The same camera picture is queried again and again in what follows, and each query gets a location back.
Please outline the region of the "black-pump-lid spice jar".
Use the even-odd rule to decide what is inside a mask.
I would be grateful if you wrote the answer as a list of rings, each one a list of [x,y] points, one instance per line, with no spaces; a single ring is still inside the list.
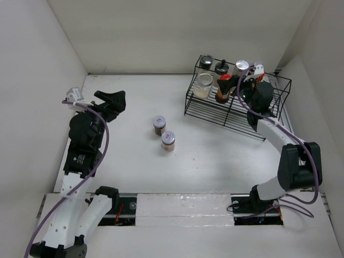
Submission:
[[[215,88],[219,87],[218,80],[220,80],[220,77],[222,75],[227,74],[228,70],[229,70],[229,65],[227,64],[225,59],[221,60],[220,62],[216,64],[215,69],[214,69],[214,74],[213,74],[213,86]]]

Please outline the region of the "grey-lid dark sauce jar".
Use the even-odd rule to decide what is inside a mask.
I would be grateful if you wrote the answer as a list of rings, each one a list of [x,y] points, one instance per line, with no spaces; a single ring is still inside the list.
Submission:
[[[166,118],[164,116],[155,116],[153,119],[153,127],[156,135],[161,136],[166,130]]]

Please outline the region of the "silver-lid blue-label jar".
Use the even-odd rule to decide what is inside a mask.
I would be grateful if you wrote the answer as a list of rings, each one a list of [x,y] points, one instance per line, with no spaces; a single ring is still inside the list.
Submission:
[[[235,63],[235,66],[232,71],[232,77],[234,81],[237,83],[240,76],[244,79],[248,74],[249,63],[245,60],[238,60]]]

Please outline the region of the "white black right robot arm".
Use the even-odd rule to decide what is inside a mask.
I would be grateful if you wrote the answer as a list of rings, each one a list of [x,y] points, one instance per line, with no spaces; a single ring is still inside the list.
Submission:
[[[238,98],[247,110],[247,120],[252,129],[264,136],[280,153],[277,175],[253,186],[248,200],[238,201],[231,208],[244,207],[251,217],[257,217],[283,206],[313,217],[303,205],[311,205],[318,199],[323,180],[319,145],[295,136],[272,114],[270,104],[274,88],[269,82],[225,75],[218,80],[218,84],[223,95]]]

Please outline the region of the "red-lid brown sauce bottle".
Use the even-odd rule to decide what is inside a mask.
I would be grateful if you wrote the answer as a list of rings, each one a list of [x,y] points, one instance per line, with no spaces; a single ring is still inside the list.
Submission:
[[[261,75],[256,79],[256,82],[257,82],[257,83],[260,83],[260,82],[267,82],[267,83],[269,83],[268,76],[267,76],[265,73],[263,73],[263,74],[261,74]]]

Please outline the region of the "small red-cap brown bottle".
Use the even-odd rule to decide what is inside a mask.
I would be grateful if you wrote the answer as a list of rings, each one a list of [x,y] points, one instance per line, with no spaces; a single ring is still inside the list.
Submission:
[[[218,90],[215,95],[215,99],[220,104],[225,104],[229,100],[230,96],[230,89],[228,87],[221,87],[219,81],[228,81],[231,79],[231,74],[221,75],[220,79],[218,80]]]

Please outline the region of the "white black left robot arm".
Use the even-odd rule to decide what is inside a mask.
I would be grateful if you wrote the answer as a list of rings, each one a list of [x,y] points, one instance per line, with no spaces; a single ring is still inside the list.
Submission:
[[[126,93],[96,91],[102,100],[86,103],[72,88],[63,104],[76,108],[69,122],[70,144],[63,167],[59,201],[41,220],[26,248],[25,257],[85,257],[87,243],[107,213],[119,209],[119,191],[101,186],[85,208],[88,189],[109,147],[108,124],[125,111]]]

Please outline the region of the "silver-lid white powder jar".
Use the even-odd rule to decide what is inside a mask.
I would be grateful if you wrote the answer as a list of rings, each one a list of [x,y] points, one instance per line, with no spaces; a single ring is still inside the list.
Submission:
[[[213,85],[213,77],[209,73],[198,74],[193,87],[193,94],[200,99],[207,99]]]

